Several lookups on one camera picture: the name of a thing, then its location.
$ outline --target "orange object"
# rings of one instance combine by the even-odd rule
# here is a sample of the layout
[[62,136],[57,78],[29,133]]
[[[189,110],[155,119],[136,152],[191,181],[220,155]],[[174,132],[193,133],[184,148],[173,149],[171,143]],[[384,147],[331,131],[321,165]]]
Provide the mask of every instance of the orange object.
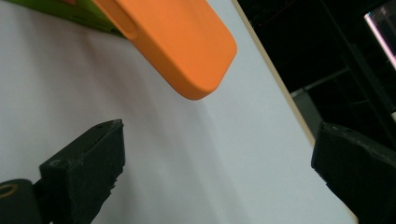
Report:
[[236,53],[206,0],[93,0],[181,95],[216,89]]

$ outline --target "white table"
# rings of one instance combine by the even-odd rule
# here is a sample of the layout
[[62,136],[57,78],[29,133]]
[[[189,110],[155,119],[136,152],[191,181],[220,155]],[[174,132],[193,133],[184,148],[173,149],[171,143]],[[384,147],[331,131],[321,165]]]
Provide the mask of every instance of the white table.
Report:
[[233,2],[208,2],[238,53],[194,102],[127,40],[0,1],[0,182],[36,182],[55,152],[123,119],[127,164],[95,224],[354,223]]

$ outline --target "dark background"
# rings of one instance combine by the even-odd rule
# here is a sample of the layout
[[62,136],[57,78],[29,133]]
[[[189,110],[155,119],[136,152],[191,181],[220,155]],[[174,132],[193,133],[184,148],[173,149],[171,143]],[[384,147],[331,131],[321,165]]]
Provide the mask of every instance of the dark background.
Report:
[[363,18],[384,2],[239,0],[289,92],[305,90],[324,121],[396,148],[395,69]]

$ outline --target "green object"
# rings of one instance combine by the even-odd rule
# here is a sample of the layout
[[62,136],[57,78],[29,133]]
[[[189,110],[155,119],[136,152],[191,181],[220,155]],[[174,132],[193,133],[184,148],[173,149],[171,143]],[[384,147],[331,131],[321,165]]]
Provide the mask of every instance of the green object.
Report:
[[77,0],[73,6],[61,0],[7,0],[24,7],[73,21],[103,32],[124,37],[120,30],[92,2],[92,0]]

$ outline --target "orange phone case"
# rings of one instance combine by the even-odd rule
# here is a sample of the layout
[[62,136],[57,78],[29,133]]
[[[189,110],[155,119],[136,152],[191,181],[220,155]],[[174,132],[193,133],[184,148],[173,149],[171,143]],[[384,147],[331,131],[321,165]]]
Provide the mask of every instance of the orange phone case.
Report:
[[181,95],[216,89],[236,53],[206,0],[93,0]]

